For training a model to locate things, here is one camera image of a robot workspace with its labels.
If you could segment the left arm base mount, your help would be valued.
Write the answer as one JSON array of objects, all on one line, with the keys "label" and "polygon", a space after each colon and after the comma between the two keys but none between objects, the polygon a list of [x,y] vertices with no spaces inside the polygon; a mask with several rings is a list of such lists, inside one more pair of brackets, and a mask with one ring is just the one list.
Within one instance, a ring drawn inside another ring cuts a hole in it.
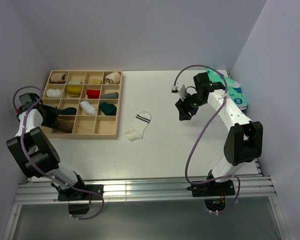
[{"label": "left arm base mount", "polygon": [[92,201],[101,201],[104,193],[102,184],[87,184],[83,191],[72,188],[61,189],[60,186],[51,184],[58,192],[58,202],[68,202],[68,213],[72,216],[86,215],[91,207]]}]

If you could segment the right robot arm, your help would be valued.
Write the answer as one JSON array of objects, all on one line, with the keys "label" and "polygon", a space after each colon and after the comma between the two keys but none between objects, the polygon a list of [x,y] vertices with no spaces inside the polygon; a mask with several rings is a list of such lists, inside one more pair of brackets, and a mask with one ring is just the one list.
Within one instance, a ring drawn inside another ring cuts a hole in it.
[{"label": "right robot arm", "polygon": [[252,121],[231,99],[228,94],[228,84],[220,74],[219,81],[211,81],[207,72],[194,76],[195,93],[187,92],[185,85],[175,83],[171,91],[179,94],[175,106],[179,112],[180,121],[189,121],[198,112],[199,107],[208,104],[215,110],[214,116],[219,116],[228,130],[223,146],[223,158],[211,170],[212,179],[206,183],[207,191],[212,195],[219,194],[225,181],[235,176],[235,173],[246,163],[259,158],[262,154],[263,125]]}]

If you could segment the white sock with black stripes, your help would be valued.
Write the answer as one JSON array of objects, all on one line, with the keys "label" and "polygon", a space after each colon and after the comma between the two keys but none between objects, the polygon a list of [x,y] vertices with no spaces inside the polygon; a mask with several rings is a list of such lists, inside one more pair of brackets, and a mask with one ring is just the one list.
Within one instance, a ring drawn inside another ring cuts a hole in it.
[{"label": "white sock with black stripes", "polygon": [[152,120],[152,115],[148,111],[141,111],[135,115],[130,127],[125,131],[125,136],[129,141],[142,140],[145,130]]}]

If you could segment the tan ribbed sock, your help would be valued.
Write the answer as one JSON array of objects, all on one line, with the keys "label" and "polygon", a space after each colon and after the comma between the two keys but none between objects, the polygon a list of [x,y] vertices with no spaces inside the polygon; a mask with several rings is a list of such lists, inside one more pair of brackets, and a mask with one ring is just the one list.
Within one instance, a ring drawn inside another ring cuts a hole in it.
[{"label": "tan ribbed sock", "polygon": [[58,117],[53,128],[52,133],[60,133],[60,134],[71,134],[73,132],[75,124],[75,117],[70,116],[62,116]]}]

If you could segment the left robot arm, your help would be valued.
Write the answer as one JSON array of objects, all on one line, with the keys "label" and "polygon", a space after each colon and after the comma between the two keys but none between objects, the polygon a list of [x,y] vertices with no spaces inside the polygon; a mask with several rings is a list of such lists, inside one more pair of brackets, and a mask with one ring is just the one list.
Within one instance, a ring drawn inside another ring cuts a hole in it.
[{"label": "left robot arm", "polygon": [[57,150],[42,130],[42,127],[60,127],[65,132],[73,124],[62,121],[59,110],[43,104],[36,93],[25,93],[19,100],[18,132],[15,137],[6,141],[6,146],[23,174],[28,178],[49,179],[59,193],[71,195],[76,200],[85,198],[88,188],[81,176],[61,165]]}]

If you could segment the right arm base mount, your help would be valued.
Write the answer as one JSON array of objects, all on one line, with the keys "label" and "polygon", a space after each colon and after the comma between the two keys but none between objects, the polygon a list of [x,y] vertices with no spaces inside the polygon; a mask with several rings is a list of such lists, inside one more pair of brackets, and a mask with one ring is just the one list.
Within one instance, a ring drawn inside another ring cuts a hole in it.
[{"label": "right arm base mount", "polygon": [[232,180],[224,182],[212,181],[201,185],[191,185],[187,188],[191,191],[193,197],[214,197],[205,199],[204,204],[209,211],[220,212],[226,209],[227,196],[234,196],[236,194],[235,187]]}]

